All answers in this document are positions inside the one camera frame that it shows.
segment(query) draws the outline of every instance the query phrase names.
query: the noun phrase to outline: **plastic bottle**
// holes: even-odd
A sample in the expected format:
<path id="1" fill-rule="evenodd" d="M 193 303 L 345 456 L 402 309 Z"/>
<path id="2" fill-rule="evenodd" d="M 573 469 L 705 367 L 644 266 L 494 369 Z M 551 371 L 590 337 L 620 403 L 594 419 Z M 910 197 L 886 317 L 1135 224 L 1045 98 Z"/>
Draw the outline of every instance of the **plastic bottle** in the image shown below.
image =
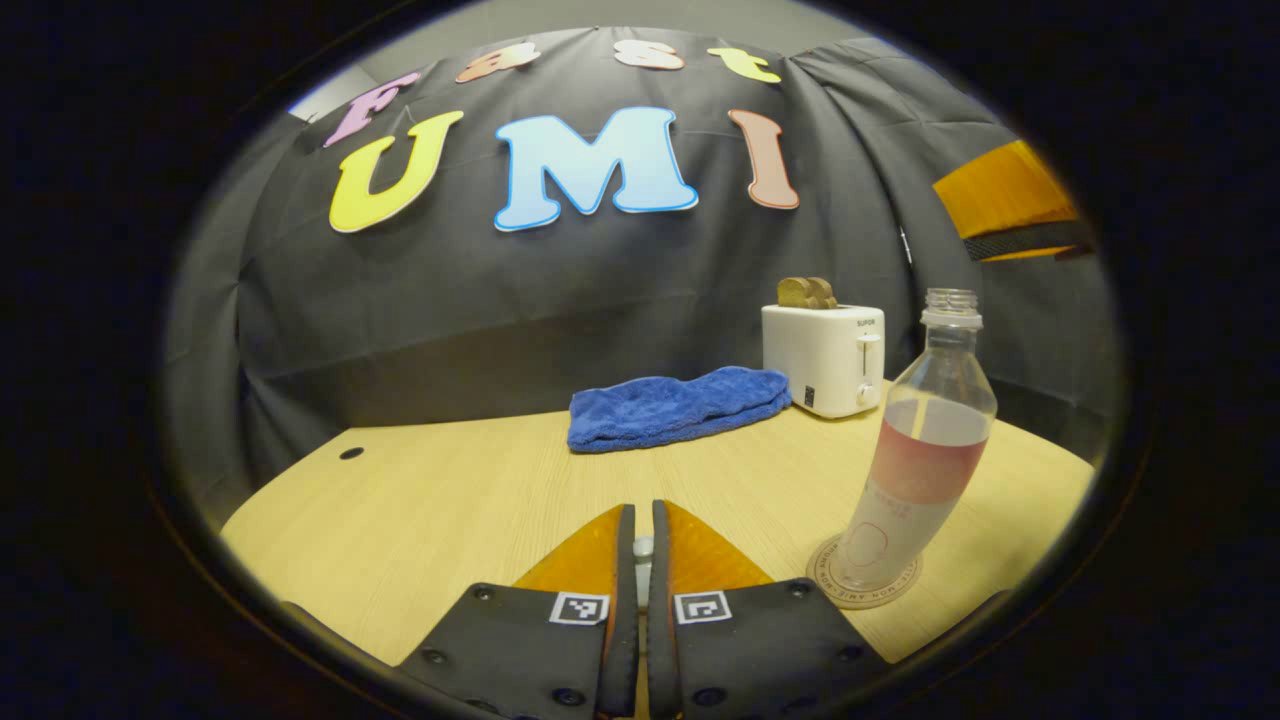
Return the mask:
<path id="1" fill-rule="evenodd" d="M 933 539 L 969 484 L 996 418 L 974 350 L 982 315 L 969 290 L 931 288 L 924 354 L 884 402 L 863 497 L 832 570 L 854 589 L 892 583 Z"/>

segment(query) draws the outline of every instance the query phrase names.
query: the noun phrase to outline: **coaster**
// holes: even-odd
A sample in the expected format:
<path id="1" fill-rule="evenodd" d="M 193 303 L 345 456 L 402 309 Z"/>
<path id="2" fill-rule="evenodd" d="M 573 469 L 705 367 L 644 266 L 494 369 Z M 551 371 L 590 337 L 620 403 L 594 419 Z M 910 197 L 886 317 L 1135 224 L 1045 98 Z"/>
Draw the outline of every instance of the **coaster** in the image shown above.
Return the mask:
<path id="1" fill-rule="evenodd" d="M 920 568 L 923 561 L 920 556 L 916 555 L 915 560 L 908 562 L 902 574 L 897 577 L 892 583 L 882 587 L 873 588 L 868 591 L 856 591 L 854 588 L 840 584 L 836 580 L 835 574 L 831 571 L 831 560 L 836 553 L 836 543 L 840 542 L 840 536 L 835 536 L 831 539 L 823 542 L 814 551 L 813 557 L 809 559 L 809 577 L 813 578 L 822 592 L 831 598 L 831 602 L 836 607 L 842 607 L 845 610 L 867 610 L 868 607 L 879 607 L 899 596 L 905 593 L 915 584 L 915 579 L 920 577 Z"/>

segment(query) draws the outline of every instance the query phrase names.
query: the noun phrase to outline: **black fabric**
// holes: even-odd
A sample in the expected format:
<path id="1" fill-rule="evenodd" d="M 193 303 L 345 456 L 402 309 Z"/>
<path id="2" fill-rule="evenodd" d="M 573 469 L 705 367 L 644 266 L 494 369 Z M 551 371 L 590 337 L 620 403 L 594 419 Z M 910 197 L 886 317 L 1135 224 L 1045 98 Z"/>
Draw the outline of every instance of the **black fabric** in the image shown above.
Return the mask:
<path id="1" fill-rule="evenodd" d="M 163 350 L 165 420 L 174 468 L 220 524 L 261 486 L 244 427 L 236 343 L 241 254 L 282 154 L 306 123 L 282 115 L 262 128 L 210 192 L 177 268 Z"/>
<path id="2" fill-rule="evenodd" d="M 978 360 L 987 375 L 1114 416 L 1123 345 L 1098 258 L 1041 256 L 978 266 L 979 296 L 987 301 L 980 306 Z"/>
<path id="3" fill-rule="evenodd" d="M 687 67 L 618 63 L 613 44 L 632 37 L 671 45 Z M 534 63 L 454 82 L 474 58 L 526 40 L 541 53 Z M 782 83 L 741 77 L 707 54 L 726 46 L 764 58 Z M 182 305 L 172 325 L 200 327 L 211 338 L 201 351 L 207 356 L 187 363 L 211 364 L 216 372 L 206 375 L 216 383 L 186 387 L 192 372 L 172 372 L 172 384 L 183 387 L 170 405 L 193 448 L 183 454 L 191 487 L 218 523 L 348 427 L 563 410 L 576 391 L 636 377 L 760 366 L 759 309 L 774 301 L 783 277 L 820 275 L 842 302 L 883 309 L 890 377 L 920 350 L 925 287 L 986 282 L 932 183 L 1016 136 L 879 40 L 785 59 L 721 37 L 581 28 L 403 72 L 415 69 L 424 77 L 358 133 L 321 147 L 342 106 L 280 136 L 252 172 L 233 168 L 215 204 L 239 224 L 196 229 L 192 252 L 218 263 L 188 263 L 183 282 L 205 287 L 209 305 Z M 636 105 L 676 113 L 672 146 L 682 178 L 698 190 L 696 208 L 635 215 L 605 199 L 582 215 L 547 182 L 563 206 L 556 222 L 515 233 L 494 228 L 508 172 L 497 128 L 554 114 L 590 141 L 616 110 Z M 748 196 L 751 161 L 731 109 L 782 127 L 797 209 L 763 208 Z M 404 170 L 406 131 L 451 110 L 465 117 L 449 128 L 421 196 L 365 231 L 329 227 L 343 158 L 396 137 L 370 184 L 381 191 Z M 607 197 L 620 183 L 614 173 Z M 988 328 L 983 342 L 1002 332 L 993 322 Z M 1006 379 L 1034 387 L 1037 378 L 1014 372 Z"/>
<path id="4" fill-rule="evenodd" d="M 987 260 L 1025 250 L 1080 247 L 1089 242 L 1092 238 L 1088 228 L 1075 220 L 1027 225 L 964 238 L 965 250 L 973 260 Z"/>
<path id="5" fill-rule="evenodd" d="M 1000 401 L 997 420 L 1047 438 L 1085 462 L 1097 465 L 1102 461 L 1110 411 L 1092 410 L 1078 401 L 1053 397 L 1000 378 L 988 379 Z"/>

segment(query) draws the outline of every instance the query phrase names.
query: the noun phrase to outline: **foam letter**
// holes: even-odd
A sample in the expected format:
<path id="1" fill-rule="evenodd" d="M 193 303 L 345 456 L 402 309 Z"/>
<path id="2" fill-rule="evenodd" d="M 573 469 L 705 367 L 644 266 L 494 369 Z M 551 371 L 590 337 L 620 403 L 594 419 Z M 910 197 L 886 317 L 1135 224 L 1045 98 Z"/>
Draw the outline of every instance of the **foam letter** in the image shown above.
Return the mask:
<path id="1" fill-rule="evenodd" d="M 347 110 L 347 117 L 338 123 L 338 129 L 329 136 L 329 140 L 324 141 L 324 147 L 329 147 L 334 142 L 338 142 L 348 135 L 367 126 L 372 122 L 369 119 L 370 113 L 376 113 L 387 105 L 390 105 L 390 101 L 396 99 L 396 94 L 399 92 L 399 88 L 413 85 L 417 82 L 419 77 L 421 77 L 419 73 L 410 73 L 399 79 L 393 79 L 381 87 L 375 87 L 352 100 L 351 109 Z"/>
<path id="2" fill-rule="evenodd" d="M 511 147 L 507 206 L 494 217 L 506 232 L 545 225 L 559 217 L 559 202 L 547 197 L 543 172 L 564 191 L 579 213 L 600 206 L 613 169 L 622 167 L 622 190 L 613 205 L 625 213 L 687 210 L 698 191 L 680 178 L 667 129 L 676 114 L 666 108 L 623 108 L 588 145 L 564 120 L 539 115 L 498 128 Z"/>
<path id="3" fill-rule="evenodd" d="M 361 231 L 407 208 L 431 183 L 435 168 L 440 164 L 444 133 L 461 118 L 462 113 L 454 110 L 408 128 L 408 136 L 413 138 L 408 167 L 396 184 L 376 195 L 369 193 L 369 181 L 374 177 L 378 158 L 396 142 L 396 138 L 388 136 L 375 140 L 347 155 L 339 165 L 342 176 L 338 178 L 338 187 L 333 191 L 333 204 L 329 206 L 329 224 L 333 229 Z"/>
<path id="4" fill-rule="evenodd" d="M 800 196 L 787 182 L 787 167 L 782 163 L 778 123 L 748 110 L 730 110 L 732 119 L 746 138 L 746 152 L 751 156 L 751 184 L 746 193 L 765 208 L 790 210 L 800 205 Z"/>
<path id="5" fill-rule="evenodd" d="M 742 77 L 749 77 L 760 82 L 782 82 L 782 78 L 778 76 L 767 73 L 756 67 L 768 65 L 768 60 L 748 55 L 746 50 L 739 50 L 736 47 L 712 47 L 707 51 L 712 55 L 719 55 L 721 60 L 724 60 L 724 65 L 728 69 Z"/>
<path id="6" fill-rule="evenodd" d="M 494 50 L 488 55 L 480 55 L 475 60 L 467 63 L 467 69 L 458 73 L 454 82 L 471 82 L 498 70 L 518 68 L 526 63 L 532 63 L 539 55 L 541 55 L 541 53 L 534 50 L 532 42 L 508 45 L 502 50 Z"/>
<path id="7" fill-rule="evenodd" d="M 676 51 L 662 42 L 649 40 L 620 40 L 613 44 L 613 55 L 623 65 L 653 68 L 655 70 L 678 70 L 685 61 Z"/>

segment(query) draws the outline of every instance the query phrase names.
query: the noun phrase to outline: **toaster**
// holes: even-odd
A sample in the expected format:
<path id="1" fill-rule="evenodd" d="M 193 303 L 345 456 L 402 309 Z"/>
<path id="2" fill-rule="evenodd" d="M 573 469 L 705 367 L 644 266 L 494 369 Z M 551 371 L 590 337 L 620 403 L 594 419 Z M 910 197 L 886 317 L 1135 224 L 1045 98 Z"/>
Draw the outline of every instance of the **toaster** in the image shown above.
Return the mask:
<path id="1" fill-rule="evenodd" d="M 883 310 L 765 305 L 760 322 L 764 368 L 787 377 L 795 405 L 823 418 L 845 418 L 881 404 Z"/>

